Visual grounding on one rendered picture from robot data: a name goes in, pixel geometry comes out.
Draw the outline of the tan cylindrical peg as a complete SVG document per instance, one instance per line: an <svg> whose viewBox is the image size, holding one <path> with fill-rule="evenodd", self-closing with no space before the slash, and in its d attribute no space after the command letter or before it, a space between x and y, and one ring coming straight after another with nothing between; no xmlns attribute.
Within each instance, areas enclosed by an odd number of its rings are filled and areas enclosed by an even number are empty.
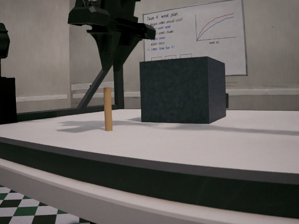
<svg viewBox="0 0 299 224"><path fill-rule="evenodd" d="M105 131L112 131L113 123L112 123L111 87L103 87L103 92L104 92Z"/></svg>

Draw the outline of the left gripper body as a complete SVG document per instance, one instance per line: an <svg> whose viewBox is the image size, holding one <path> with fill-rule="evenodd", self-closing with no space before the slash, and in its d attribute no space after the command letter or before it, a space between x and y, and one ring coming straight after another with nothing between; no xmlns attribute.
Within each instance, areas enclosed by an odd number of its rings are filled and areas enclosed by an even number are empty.
<svg viewBox="0 0 299 224"><path fill-rule="evenodd" d="M103 9L94 6L74 7L69 13L68 24L79 27L93 24L92 30L112 30L120 32L121 36L155 40L156 30L153 26L138 23L138 18L134 16L135 2L141 0L104 0Z"/></svg>

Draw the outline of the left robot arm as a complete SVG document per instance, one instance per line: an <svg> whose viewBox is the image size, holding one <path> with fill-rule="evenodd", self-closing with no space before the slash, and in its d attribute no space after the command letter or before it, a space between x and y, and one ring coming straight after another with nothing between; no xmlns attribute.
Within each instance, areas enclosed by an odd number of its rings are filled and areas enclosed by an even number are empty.
<svg viewBox="0 0 299 224"><path fill-rule="evenodd" d="M103 9L104 0L97 0L97 1L89 1L89 0L76 0L75 7L89 7L89 6L95 6L98 8ZM93 26L93 24L84 24L88 26Z"/></svg>

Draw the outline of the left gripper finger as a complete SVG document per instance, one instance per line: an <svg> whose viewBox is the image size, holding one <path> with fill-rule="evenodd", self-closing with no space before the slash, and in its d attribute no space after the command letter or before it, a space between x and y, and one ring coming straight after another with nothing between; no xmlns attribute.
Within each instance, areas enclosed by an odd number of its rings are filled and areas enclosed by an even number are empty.
<svg viewBox="0 0 299 224"><path fill-rule="evenodd" d="M112 30L86 30L96 41L102 70L109 72L121 33Z"/></svg>
<svg viewBox="0 0 299 224"><path fill-rule="evenodd" d="M136 36L121 36L113 59L113 72L119 72L128 56L142 38Z"/></svg>

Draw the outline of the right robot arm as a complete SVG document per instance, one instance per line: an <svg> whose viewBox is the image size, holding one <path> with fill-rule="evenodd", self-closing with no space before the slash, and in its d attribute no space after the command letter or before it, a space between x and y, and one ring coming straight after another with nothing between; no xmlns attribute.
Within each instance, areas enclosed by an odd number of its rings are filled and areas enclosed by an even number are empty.
<svg viewBox="0 0 299 224"><path fill-rule="evenodd" d="M1 77L1 59L8 56L10 39L8 31L3 23L0 23L0 77Z"/></svg>

